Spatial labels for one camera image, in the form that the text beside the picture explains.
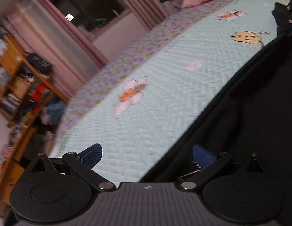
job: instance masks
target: light blue quilt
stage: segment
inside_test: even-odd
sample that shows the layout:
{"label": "light blue quilt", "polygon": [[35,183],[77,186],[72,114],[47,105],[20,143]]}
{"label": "light blue quilt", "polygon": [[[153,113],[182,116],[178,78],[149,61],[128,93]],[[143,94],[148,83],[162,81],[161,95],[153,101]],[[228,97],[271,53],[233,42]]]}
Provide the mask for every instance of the light blue quilt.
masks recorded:
{"label": "light blue quilt", "polygon": [[274,3],[235,0],[193,25],[111,92],[53,155],[103,147],[93,168],[117,186],[138,182],[228,80],[277,36]]}

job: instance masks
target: flower print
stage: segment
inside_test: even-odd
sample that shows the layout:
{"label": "flower print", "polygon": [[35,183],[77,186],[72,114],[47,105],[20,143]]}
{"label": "flower print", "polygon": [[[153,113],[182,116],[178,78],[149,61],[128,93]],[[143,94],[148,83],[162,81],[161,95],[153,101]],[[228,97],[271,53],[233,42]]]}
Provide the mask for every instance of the flower print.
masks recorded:
{"label": "flower print", "polygon": [[236,10],[233,10],[233,11],[230,11],[228,13],[221,13],[221,14],[218,14],[217,16],[218,17],[221,17],[227,21],[230,21],[230,20],[234,20],[234,19],[237,19],[238,16],[244,16],[246,15],[245,13],[242,13],[241,11],[236,11]]}
{"label": "flower print", "polygon": [[201,68],[203,66],[203,61],[201,60],[196,60],[192,61],[188,64],[187,69],[190,71],[196,71],[197,69]]}
{"label": "flower print", "polygon": [[259,34],[271,34],[271,33],[269,31],[263,30],[263,31],[259,32]]}

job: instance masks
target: window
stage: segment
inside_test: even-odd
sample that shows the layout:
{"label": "window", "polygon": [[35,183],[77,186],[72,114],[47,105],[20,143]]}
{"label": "window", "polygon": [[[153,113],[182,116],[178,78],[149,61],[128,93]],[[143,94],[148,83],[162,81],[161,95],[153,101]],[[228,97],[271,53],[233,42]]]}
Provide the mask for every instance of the window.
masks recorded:
{"label": "window", "polygon": [[117,0],[56,0],[54,5],[89,40],[124,11]]}

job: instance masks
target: black plastic mount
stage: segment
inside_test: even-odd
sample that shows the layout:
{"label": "black plastic mount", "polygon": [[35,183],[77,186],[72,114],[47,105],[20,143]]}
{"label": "black plastic mount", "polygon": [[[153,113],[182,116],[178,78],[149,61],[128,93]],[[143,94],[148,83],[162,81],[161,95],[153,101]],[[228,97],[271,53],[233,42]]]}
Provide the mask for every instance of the black plastic mount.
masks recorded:
{"label": "black plastic mount", "polygon": [[272,220],[282,209],[284,197],[258,157],[253,154],[231,175],[224,173],[233,157],[226,152],[215,157],[214,163],[180,184],[121,183],[117,189],[80,162],[76,152],[55,159],[41,153],[14,186],[10,204],[19,226],[263,222],[278,226]]}
{"label": "black plastic mount", "polygon": [[272,14],[278,25],[278,35],[292,29],[292,0],[289,1],[287,6],[275,3],[275,9]]}

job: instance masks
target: clothes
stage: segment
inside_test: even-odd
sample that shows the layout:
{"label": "clothes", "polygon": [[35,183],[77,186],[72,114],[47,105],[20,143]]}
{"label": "clothes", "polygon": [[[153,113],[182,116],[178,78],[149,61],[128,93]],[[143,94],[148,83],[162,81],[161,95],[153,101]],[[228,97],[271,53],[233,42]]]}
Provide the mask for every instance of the clothes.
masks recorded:
{"label": "clothes", "polygon": [[53,125],[56,125],[59,122],[65,107],[66,103],[64,103],[62,100],[59,100],[57,103],[51,104],[47,107],[47,113],[50,116],[51,123]]}

